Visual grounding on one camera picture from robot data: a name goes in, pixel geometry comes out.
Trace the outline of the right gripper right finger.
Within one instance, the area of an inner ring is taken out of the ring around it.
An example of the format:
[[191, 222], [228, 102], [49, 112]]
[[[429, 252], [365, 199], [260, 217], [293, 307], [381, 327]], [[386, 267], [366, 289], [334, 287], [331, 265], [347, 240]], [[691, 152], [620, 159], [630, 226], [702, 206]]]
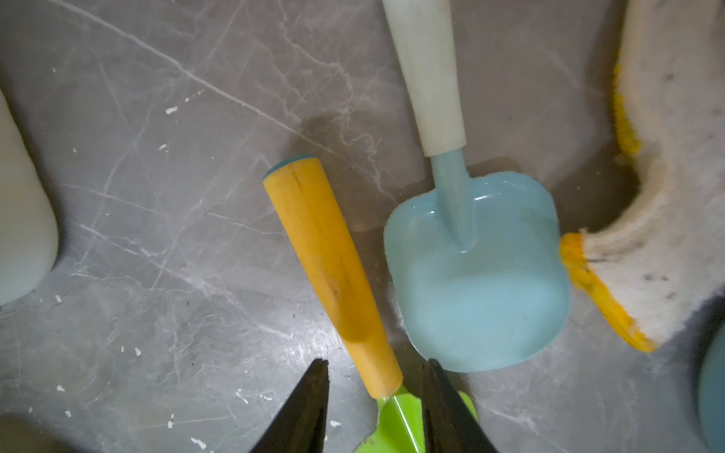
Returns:
[[427, 452], [497, 452], [441, 364], [422, 365], [421, 403]]

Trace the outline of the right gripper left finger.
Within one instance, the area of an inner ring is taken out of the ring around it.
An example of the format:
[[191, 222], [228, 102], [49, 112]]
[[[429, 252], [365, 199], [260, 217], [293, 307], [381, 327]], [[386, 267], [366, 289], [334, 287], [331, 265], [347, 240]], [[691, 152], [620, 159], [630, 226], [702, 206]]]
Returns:
[[322, 452], [329, 395], [329, 362], [315, 359], [251, 452]]

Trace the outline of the light blue small shovel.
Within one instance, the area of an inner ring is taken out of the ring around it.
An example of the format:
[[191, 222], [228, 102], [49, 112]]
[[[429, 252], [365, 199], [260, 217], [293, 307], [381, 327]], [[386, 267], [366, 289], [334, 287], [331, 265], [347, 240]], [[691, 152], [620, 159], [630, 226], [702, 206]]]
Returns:
[[570, 308], [553, 198], [521, 173], [468, 173], [449, 2], [384, 11], [434, 180], [383, 232], [407, 334], [451, 372], [520, 364], [556, 339]]

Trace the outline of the white storage box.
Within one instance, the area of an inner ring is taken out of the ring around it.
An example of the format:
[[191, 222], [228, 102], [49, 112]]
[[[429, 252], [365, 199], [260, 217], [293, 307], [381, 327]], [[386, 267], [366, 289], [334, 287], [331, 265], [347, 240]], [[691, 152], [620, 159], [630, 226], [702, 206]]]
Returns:
[[1, 303], [33, 291], [59, 250], [56, 215], [8, 102], [1, 98]]

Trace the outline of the white work glove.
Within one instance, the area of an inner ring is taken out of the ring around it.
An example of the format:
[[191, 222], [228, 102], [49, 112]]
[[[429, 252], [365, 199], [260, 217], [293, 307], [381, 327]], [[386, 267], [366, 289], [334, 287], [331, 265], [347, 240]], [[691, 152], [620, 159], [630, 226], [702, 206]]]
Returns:
[[631, 1], [614, 68], [615, 137], [638, 192], [560, 255], [613, 331], [650, 353], [724, 291], [724, 5]]

